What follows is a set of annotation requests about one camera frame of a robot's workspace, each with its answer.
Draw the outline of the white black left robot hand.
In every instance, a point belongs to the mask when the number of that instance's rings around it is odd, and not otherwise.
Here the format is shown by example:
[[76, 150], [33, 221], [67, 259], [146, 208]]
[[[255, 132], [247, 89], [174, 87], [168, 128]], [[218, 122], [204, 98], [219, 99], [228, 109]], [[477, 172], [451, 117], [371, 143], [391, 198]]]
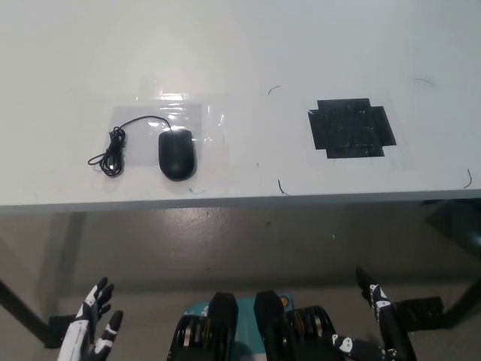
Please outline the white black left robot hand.
[[69, 324], [57, 360], [107, 360], [123, 321], [123, 311], [115, 311], [101, 336], [95, 340], [99, 320], [110, 310], [114, 285], [103, 277], [83, 300]]

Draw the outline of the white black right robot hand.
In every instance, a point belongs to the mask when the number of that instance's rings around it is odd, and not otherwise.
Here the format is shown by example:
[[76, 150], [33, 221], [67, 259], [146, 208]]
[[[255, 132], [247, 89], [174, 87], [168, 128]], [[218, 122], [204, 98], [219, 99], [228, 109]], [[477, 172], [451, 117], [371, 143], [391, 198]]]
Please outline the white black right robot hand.
[[352, 360], [415, 360], [416, 354], [407, 331], [403, 328], [395, 306], [382, 287], [364, 269], [355, 270], [356, 281], [362, 295], [373, 310], [384, 345], [324, 331], [322, 338], [337, 353]]

